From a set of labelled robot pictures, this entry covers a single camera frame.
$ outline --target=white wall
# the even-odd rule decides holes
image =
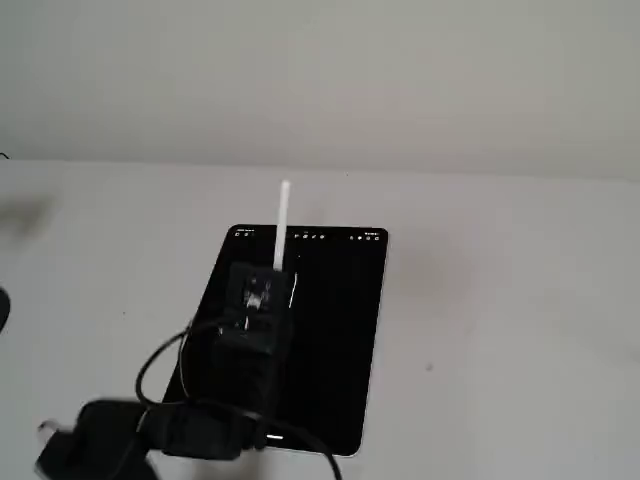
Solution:
[[[3,0],[14,157],[640,179],[631,0]]]

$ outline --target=black tablet screen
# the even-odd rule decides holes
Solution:
[[[220,305],[231,263],[270,265],[274,241],[274,226],[229,230],[196,322],[215,314],[207,310]],[[361,442],[386,251],[387,232],[379,228],[287,229],[284,269],[297,274],[294,337],[276,418],[304,427],[338,455],[353,455]],[[202,382],[206,362],[185,364]],[[176,370],[165,400],[183,397]],[[311,450],[276,429],[267,437],[274,447]]]

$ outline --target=stylus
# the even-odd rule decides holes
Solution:
[[[284,241],[287,236],[287,209],[289,208],[289,189],[291,182],[283,180],[280,186],[280,208],[278,209],[278,226],[276,227],[276,247],[273,251],[273,269],[282,270],[284,258]]]

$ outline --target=black mount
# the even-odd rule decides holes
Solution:
[[[278,377],[292,337],[290,278],[280,271],[231,266],[212,352],[220,368],[241,365],[242,381],[216,384],[222,398],[146,406],[100,399],[86,404],[72,431],[56,431],[36,468],[50,480],[151,480],[149,450],[210,460],[233,460],[262,449],[277,405]],[[227,408],[228,398],[242,398]]]

